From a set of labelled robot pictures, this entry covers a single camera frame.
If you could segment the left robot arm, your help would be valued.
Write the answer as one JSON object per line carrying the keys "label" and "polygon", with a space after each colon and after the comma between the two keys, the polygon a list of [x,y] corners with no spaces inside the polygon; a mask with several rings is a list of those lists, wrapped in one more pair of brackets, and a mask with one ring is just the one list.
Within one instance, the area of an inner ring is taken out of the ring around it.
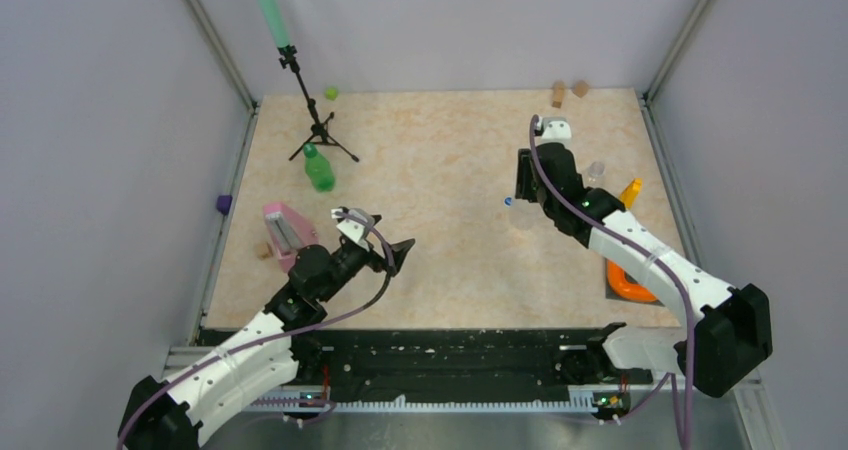
{"label": "left robot arm", "polygon": [[301,248],[288,282],[242,329],[199,360],[132,389],[119,430],[119,449],[200,449],[230,419],[275,387],[308,383],[320,356],[293,338],[332,324],[323,305],[365,267],[396,276],[415,242],[407,239],[379,254],[341,237],[329,251]]}

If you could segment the clear plastic bottle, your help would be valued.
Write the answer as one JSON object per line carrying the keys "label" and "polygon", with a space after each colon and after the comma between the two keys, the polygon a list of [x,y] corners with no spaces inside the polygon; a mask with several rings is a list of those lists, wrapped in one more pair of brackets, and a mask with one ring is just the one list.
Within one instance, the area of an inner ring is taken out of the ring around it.
{"label": "clear plastic bottle", "polygon": [[606,166],[601,161],[593,161],[582,173],[586,187],[603,188],[606,179]]}

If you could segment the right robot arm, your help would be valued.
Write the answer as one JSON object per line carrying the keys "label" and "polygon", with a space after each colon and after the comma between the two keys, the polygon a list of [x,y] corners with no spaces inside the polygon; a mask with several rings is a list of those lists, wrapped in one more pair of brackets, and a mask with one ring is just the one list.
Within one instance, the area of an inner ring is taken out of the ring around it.
{"label": "right robot arm", "polygon": [[718,398],[772,355],[766,293],[710,275],[653,236],[614,195],[584,186],[563,144],[519,150],[515,196],[539,204],[559,232],[622,268],[680,322],[679,330],[609,325],[586,355],[594,379],[612,382],[629,369],[692,373],[698,391]]}

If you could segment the clear bottle blue-white cap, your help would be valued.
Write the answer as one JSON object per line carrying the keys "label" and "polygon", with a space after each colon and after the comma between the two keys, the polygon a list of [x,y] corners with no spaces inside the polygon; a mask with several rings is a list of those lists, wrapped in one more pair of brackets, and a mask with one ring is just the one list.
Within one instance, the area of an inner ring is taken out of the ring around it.
{"label": "clear bottle blue-white cap", "polygon": [[509,205],[508,216],[514,228],[529,230],[544,214],[537,203],[516,199],[512,200]]}

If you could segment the green plastic bottle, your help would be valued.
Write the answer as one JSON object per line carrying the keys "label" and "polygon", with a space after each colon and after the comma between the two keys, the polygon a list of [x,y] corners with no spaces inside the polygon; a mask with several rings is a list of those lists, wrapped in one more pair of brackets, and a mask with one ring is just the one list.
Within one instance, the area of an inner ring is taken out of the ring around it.
{"label": "green plastic bottle", "polygon": [[330,162],[312,143],[303,146],[304,171],[313,188],[318,192],[330,192],[336,179]]}

